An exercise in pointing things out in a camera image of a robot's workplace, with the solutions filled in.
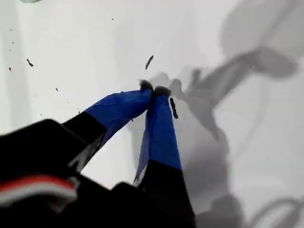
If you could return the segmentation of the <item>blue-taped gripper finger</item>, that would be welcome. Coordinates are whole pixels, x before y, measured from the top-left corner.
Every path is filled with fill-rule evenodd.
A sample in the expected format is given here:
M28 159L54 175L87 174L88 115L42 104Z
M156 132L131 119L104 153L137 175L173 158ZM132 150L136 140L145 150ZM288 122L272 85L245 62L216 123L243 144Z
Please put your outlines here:
M152 93L135 182L156 209L154 219L170 228L194 228L169 104L171 91L158 86Z
M104 144L132 119L143 114L152 100L152 85L140 81L140 89L108 95L63 126L86 142L68 166L81 171Z

